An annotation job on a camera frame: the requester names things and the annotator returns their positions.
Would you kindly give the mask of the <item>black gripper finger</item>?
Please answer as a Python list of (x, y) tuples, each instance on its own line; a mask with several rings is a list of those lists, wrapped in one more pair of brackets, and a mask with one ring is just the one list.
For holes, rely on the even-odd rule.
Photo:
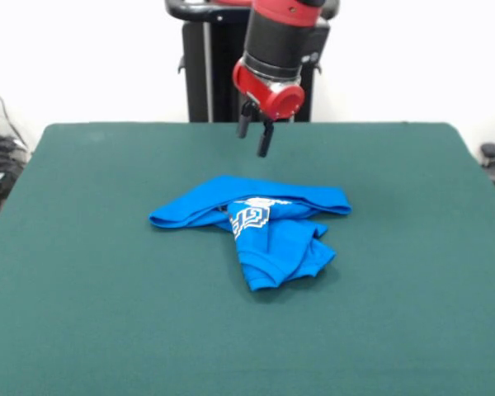
[(248, 127), (252, 122), (253, 112), (257, 109), (257, 105), (253, 101), (245, 101), (240, 110), (238, 117), (237, 136), (244, 139), (248, 133)]
[(259, 158), (265, 158), (268, 154), (271, 140), (274, 133), (274, 121), (271, 119), (266, 119), (263, 121), (264, 130), (261, 135), (259, 145), (257, 148), (257, 156)]

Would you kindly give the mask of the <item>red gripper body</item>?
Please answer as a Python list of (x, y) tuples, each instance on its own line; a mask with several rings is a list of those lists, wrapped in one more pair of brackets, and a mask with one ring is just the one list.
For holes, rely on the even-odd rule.
[(257, 76), (241, 58), (233, 68), (233, 84), (258, 109), (272, 120), (294, 116), (304, 104), (305, 93), (300, 78), (291, 82), (276, 82)]

